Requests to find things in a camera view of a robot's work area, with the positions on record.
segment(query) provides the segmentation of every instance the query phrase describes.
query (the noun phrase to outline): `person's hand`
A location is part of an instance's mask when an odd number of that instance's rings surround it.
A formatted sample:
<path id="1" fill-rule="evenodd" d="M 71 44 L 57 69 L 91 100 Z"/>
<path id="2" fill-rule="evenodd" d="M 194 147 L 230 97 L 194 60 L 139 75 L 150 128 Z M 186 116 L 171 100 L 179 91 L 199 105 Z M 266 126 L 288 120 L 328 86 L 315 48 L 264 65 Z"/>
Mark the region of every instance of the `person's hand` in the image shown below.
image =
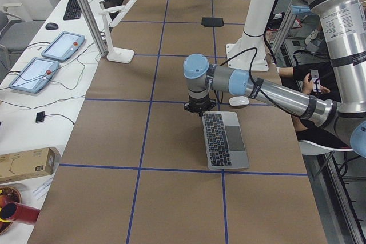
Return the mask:
<path id="1" fill-rule="evenodd" d="M 314 81 L 310 77 L 310 73 L 308 73 L 303 80 L 303 93 L 310 94 L 313 91 Z"/>
<path id="2" fill-rule="evenodd" d="M 328 94 L 330 93 L 330 89 L 328 89 L 327 87 L 323 87 L 322 85 L 320 85 L 320 93 L 321 94 Z"/>

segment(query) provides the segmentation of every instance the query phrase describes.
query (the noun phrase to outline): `phone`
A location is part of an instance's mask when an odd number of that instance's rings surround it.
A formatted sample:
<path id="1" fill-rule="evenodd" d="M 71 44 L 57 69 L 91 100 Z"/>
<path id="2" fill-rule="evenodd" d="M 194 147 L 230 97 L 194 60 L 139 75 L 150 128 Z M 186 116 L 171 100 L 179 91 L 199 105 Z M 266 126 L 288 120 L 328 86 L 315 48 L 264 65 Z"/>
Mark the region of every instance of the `phone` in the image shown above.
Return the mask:
<path id="1" fill-rule="evenodd" d="M 320 78 L 317 70 L 310 70 L 311 79 L 314 82 L 313 91 L 320 93 Z"/>
<path id="2" fill-rule="evenodd" d="M 40 123 L 43 122 L 45 120 L 45 112 L 44 111 L 40 111 L 39 113 L 37 113 L 37 115 L 35 116 L 35 122 L 36 123 Z"/>

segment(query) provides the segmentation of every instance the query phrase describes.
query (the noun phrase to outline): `laptop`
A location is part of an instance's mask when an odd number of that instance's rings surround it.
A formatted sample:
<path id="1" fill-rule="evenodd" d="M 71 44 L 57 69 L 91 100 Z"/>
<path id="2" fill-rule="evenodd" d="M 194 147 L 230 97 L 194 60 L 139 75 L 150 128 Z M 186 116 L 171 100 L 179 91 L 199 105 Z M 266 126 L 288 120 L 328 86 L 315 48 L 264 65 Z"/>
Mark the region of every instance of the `laptop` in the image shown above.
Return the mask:
<path id="1" fill-rule="evenodd" d="M 207 111 L 202 116 L 209 170 L 249 167 L 238 116 L 232 111 Z"/>

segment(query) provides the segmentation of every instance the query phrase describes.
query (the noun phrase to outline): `blue joint cap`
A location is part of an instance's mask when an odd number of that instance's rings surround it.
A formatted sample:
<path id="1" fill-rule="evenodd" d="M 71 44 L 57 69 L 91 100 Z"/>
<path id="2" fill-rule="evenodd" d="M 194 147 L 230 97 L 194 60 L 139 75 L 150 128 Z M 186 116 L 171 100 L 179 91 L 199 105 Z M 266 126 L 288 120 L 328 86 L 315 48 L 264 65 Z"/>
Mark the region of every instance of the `blue joint cap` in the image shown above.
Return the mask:
<path id="1" fill-rule="evenodd" d="M 309 6 L 295 6 L 291 5 L 291 10 L 293 14 L 301 14 L 301 15 L 312 15 L 313 13 L 310 11 Z"/>
<path id="2" fill-rule="evenodd" d="M 202 54 L 191 54 L 183 63 L 183 74 L 185 78 L 196 79 L 203 76 L 209 67 L 207 57 Z"/>
<path id="3" fill-rule="evenodd" d="M 249 72 L 236 69 L 231 74 L 229 79 L 229 92 L 233 95 L 245 94 L 248 79 L 249 79 Z"/>
<path id="4" fill-rule="evenodd" d="M 359 124 L 351 135 L 351 147 L 362 157 L 366 157 L 366 121 Z"/>

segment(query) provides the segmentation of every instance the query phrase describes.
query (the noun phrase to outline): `laptop keyboard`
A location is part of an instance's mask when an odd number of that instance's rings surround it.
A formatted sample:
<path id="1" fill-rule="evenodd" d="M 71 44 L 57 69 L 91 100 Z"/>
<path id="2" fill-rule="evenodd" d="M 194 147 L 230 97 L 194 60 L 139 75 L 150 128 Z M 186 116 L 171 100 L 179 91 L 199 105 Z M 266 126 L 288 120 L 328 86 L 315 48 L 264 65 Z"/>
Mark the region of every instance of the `laptop keyboard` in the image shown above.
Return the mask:
<path id="1" fill-rule="evenodd" d="M 221 114 L 204 114 L 204 123 L 208 140 L 212 166 L 231 166 L 228 141 Z"/>

